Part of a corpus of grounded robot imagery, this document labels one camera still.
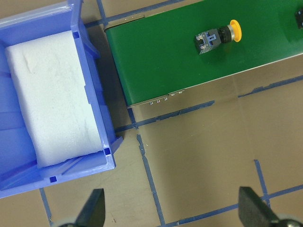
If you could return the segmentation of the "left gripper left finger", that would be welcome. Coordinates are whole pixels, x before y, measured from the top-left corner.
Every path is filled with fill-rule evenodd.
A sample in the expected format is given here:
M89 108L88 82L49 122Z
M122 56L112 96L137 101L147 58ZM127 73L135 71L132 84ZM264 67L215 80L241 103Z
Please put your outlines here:
M106 219L104 189L94 189L75 221L76 227L103 227Z

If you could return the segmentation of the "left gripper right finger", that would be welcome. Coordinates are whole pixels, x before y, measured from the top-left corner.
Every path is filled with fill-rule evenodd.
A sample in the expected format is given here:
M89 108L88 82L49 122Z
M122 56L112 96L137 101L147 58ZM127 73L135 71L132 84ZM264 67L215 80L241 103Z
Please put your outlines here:
M275 227L280 219L251 187L241 186L238 215L244 227Z

